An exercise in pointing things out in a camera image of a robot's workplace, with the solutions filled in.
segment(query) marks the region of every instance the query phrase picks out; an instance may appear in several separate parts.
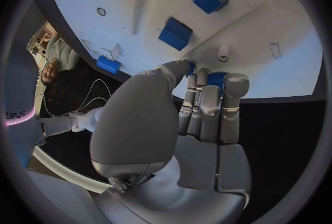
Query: white cable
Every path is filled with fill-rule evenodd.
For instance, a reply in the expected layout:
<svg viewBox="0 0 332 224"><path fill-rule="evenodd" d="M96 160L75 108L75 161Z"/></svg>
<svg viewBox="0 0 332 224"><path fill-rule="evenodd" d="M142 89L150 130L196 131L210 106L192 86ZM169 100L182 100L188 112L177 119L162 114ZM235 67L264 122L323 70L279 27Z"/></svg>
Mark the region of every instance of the white cable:
<svg viewBox="0 0 332 224"><path fill-rule="evenodd" d="M76 109L76 110L74 110L74 111L71 111L71 112L68 112L68 113L64 113L64 114L61 114L61 115L54 115L54 114L51 114L51 113L49 112L49 110L47 109L46 101L45 101L45 96L44 96L44 94L45 94L45 85L44 85L44 83L43 83L43 94L38 94L37 96L39 96L39 95L43 95L45 110L47 111L47 113L48 113L49 115L51 115L52 117L61 117L61 116L65 116L65 115L67 115L67 114L69 114L69 113L77 112L77 111L79 111L79 110L81 110L81 109L84 109L86 106L88 106L92 101L94 101L94 100L96 100L96 99L102 99L102 100L104 100L104 101L107 102L107 100L104 99L104 98L96 97L96 98L94 98L93 100L91 100L87 105L85 105L84 107L82 107L82 105L83 105L84 102L86 101L87 97L89 96L89 94L90 94L90 92L91 92L91 90L92 90L94 84L95 84L97 81L101 81L101 82L104 83L104 85L106 86L106 88L107 88L107 90L108 90L108 94L110 94L110 97L111 97L111 96L112 96L112 95L111 95L111 92L110 92L110 90L108 89L108 86L106 85L106 83L105 83L103 80L101 80L101 79L97 79L97 80L95 80L95 82L92 83L92 85L91 85L91 87L90 87L90 90L89 90L89 92L87 93L87 95L86 95L86 97L85 97L83 103L80 105L80 107L78 107L78 109Z"/></svg>

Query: pink light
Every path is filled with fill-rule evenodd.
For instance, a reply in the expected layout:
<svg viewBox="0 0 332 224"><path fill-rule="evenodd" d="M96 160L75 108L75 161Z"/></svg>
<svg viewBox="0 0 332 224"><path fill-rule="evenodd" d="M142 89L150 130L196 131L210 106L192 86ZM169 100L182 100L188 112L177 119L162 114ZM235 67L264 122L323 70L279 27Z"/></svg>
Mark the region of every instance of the pink light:
<svg viewBox="0 0 332 224"><path fill-rule="evenodd" d="M36 108L33 107L33 110L31 111L31 113L29 113L28 115L24 116L23 118L21 118L20 120L18 121L14 121L14 122L11 122L11 121L6 121L6 126L13 126L14 124L18 124L18 123L23 123L25 121L27 121L28 119L31 119L36 113Z"/></svg>

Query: man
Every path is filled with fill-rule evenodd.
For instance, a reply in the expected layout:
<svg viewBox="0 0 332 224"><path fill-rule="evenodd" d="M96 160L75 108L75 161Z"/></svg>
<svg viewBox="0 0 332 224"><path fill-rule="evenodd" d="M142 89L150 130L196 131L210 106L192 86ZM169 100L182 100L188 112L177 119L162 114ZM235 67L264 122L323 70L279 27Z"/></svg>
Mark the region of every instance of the man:
<svg viewBox="0 0 332 224"><path fill-rule="evenodd" d="M70 70L79 61L79 55L54 32L46 47L46 66L41 73L41 81L46 86L52 83L59 71Z"/></svg>

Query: wire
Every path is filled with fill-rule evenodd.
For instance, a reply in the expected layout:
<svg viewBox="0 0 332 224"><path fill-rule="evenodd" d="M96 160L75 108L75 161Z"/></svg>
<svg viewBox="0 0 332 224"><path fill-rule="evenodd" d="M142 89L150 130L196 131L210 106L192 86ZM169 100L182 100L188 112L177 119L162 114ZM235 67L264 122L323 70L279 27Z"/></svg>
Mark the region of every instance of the wire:
<svg viewBox="0 0 332 224"><path fill-rule="evenodd" d="M94 101L94 100L96 100L96 99L101 99L101 100L104 100L104 101L107 102L107 100L104 99L104 98L96 97L96 98L94 98L93 100L91 100L87 105L85 105L84 107L82 107L82 105L83 105L84 102L86 101L87 97L89 96L89 94L90 94L90 92L91 92L91 90L92 90L94 84L95 84L97 81L101 81L101 82L104 83L104 85L106 86L106 88L107 88L107 90L108 90L108 94L110 94L110 97L111 97L112 95L111 95L110 89L108 88L108 86L106 85L106 83L105 83L103 80L101 80L101 79L97 79L97 80L95 80L95 82L92 83L92 85L91 85L91 87L90 87L90 90L89 90L89 92L87 93L87 95L86 95L86 97L85 97L83 103L80 105L80 107L78 107L78 109L76 109L76 110L74 110L74 111L67 112L67 113L64 113L64 114L61 114L61 115L54 115L54 114L51 114L51 113L49 112L49 110L47 109L46 101L45 101L45 95L44 95L44 94L45 94L45 85L44 85L44 83L43 83L43 94L38 94L38 95L35 96L35 98L38 97L39 95L43 95L45 110L47 111L47 113L48 113L50 116L52 116L52 117L61 117L61 116L65 116L65 115L67 115L67 114L74 113L74 112L77 112L77 111L79 111L79 110L81 110L81 109L84 109L86 106L88 106L92 101Z"/></svg>

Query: cable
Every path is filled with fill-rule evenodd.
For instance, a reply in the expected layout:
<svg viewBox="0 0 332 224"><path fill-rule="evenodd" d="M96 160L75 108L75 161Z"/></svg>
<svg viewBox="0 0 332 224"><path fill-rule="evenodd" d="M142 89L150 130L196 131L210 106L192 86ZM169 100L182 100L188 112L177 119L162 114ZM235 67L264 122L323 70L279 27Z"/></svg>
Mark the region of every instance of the cable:
<svg viewBox="0 0 332 224"><path fill-rule="evenodd" d="M50 116L52 116L52 117L61 117L61 116L65 116L65 115L67 115L67 114L70 114L70 113L73 113L73 112L77 112L77 111L79 111L79 110L81 110L81 109L84 109L86 106L88 106L92 101L94 101L94 100L96 100L96 99L102 99L102 100L104 100L104 101L107 102L107 100L104 99L104 98L96 97L96 98L94 98L93 100L91 100L87 105L85 105L84 107L82 107L82 105L83 105L84 102L86 101L87 97L89 96L89 94L90 94L90 92L91 92L91 90L92 90L94 84L95 84L97 81L101 81L101 82L104 83L104 85L106 86L106 88L107 88L107 90L108 90L108 94L110 94L110 97L111 97L112 95L111 95L110 89L108 88L108 86L106 85L106 83L105 83L103 80L101 80L101 79L97 79L97 80L95 80L95 82L92 83L92 85L91 85L91 87L90 87L90 90L89 90L89 92L87 93L87 95L86 95L86 97L85 97L83 103L80 105L80 107L78 107L78 109L76 109L76 110L74 110L74 111L71 111L71 112L68 112L68 113L64 113L64 114L61 114L61 115L54 115L54 114L51 114L51 113L49 112L49 110L47 109L47 106L46 106L46 100L45 100L45 95L44 95L44 94L45 94L45 85L44 85L44 83L43 83L43 94L38 94L38 95L35 96L35 98L38 97L39 95L43 95L43 100L44 100L45 110L47 111L47 113L48 113Z"/></svg>

